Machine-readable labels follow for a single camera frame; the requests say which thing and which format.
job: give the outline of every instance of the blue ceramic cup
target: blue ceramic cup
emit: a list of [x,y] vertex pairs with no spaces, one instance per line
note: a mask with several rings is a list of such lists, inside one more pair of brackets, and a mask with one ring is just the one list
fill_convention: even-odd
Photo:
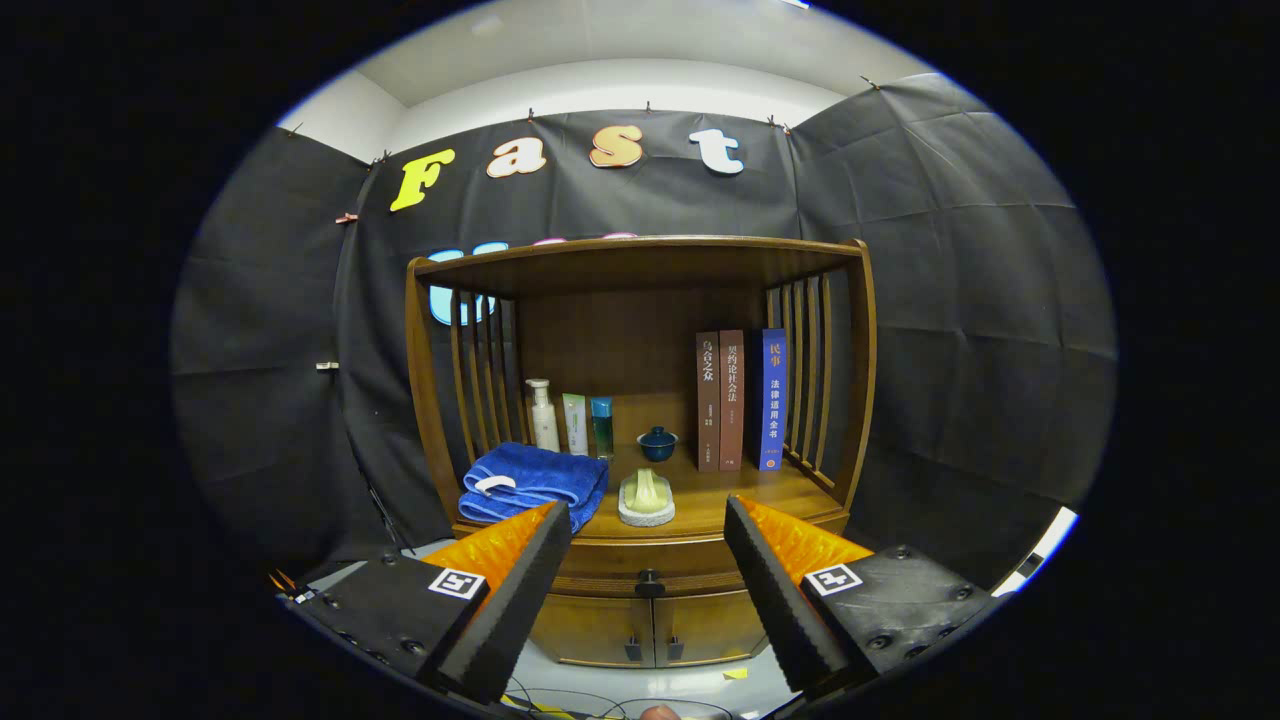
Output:
[[660,425],[655,425],[648,433],[637,437],[636,442],[640,443],[640,451],[650,462],[662,462],[676,451],[677,439],[680,438],[675,433],[668,433]]

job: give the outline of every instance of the green tube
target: green tube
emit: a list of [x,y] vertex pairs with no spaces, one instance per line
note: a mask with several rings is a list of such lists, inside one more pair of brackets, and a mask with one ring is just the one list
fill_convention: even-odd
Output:
[[613,398],[591,398],[591,429],[595,433],[595,457],[613,460]]

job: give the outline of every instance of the wooden shelf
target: wooden shelf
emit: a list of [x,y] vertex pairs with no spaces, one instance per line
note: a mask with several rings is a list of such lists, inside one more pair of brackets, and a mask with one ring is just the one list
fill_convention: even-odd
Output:
[[517,300],[663,287],[764,290],[840,269],[856,245],[723,236],[579,240],[421,263],[430,284]]
[[[671,482],[671,491],[676,497],[676,518],[672,521],[657,528],[634,528],[618,518],[618,486],[637,468],[652,468]],[[604,500],[595,515],[579,530],[575,542],[719,534],[724,530],[724,501],[732,493],[758,500],[796,518],[820,518],[844,510],[790,462],[768,473],[759,471],[748,460],[744,460],[742,469],[736,473],[699,473],[684,443],[677,445],[676,452],[664,462],[650,462],[637,445],[627,443],[614,448]]]
[[[832,292],[837,273],[847,279],[844,297]],[[447,346],[430,313],[434,287],[452,291]],[[476,316],[465,307],[479,309],[484,322],[462,325]],[[460,470],[500,442],[532,442],[525,378],[547,378],[553,395],[613,398],[617,455],[608,488],[561,560],[531,635],[558,659],[662,666],[669,659],[654,652],[676,633],[686,643],[680,662],[754,655],[764,632],[724,542],[726,500],[741,495],[833,533],[849,520],[876,387],[876,293],[867,246],[858,240],[658,236],[516,247],[445,263],[416,258],[406,270],[404,316],[422,450],[458,537],[484,527],[457,511]],[[690,448],[698,428],[694,337],[762,327],[783,328],[794,359],[782,424],[786,461],[768,473],[749,461],[732,473],[699,473]],[[844,397],[832,395],[835,327],[849,328],[852,377]],[[438,364],[442,350],[448,357]],[[438,366],[452,366],[452,383],[436,377]],[[838,466],[824,469],[833,405],[847,413],[844,437],[835,439],[845,451]],[[567,439],[558,397],[553,406]],[[664,462],[645,460],[635,442],[653,425],[681,437]],[[447,441],[451,433],[460,437]],[[618,518],[618,488],[644,466],[667,478],[675,495],[675,519],[657,528],[632,528]],[[641,570],[659,574],[662,598],[639,596]],[[652,635],[655,629],[664,637]],[[625,653],[632,637],[650,648],[639,661]]]

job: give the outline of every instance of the ceiling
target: ceiling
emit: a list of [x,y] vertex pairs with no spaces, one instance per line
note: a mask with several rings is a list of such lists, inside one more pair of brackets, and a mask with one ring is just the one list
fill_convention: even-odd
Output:
[[562,63],[621,58],[750,68],[852,95],[934,72],[891,42],[783,0],[498,0],[454,14],[357,65],[406,108]]

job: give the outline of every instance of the foam letter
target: foam letter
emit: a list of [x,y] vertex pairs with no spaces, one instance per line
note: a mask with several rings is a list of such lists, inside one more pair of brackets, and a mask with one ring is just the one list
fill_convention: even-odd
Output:
[[529,174],[547,164],[543,141],[536,137],[518,137],[503,142],[493,151],[497,160],[485,170],[492,178],[504,178],[516,173]]
[[695,132],[689,136],[689,140],[698,143],[698,150],[703,154],[703,163],[708,168],[726,176],[742,172],[742,161],[728,156],[728,149],[737,147],[737,141],[732,137],[724,137],[724,133],[712,128]]
[[636,142],[644,137],[640,128],[635,126],[609,126],[595,133],[591,142],[591,164],[596,168],[625,168],[634,165],[644,150]]
[[440,177],[440,165],[448,165],[453,158],[451,147],[404,165],[404,181],[401,183],[399,196],[392,202],[392,213],[421,202],[426,197],[422,188],[435,184],[435,179]]

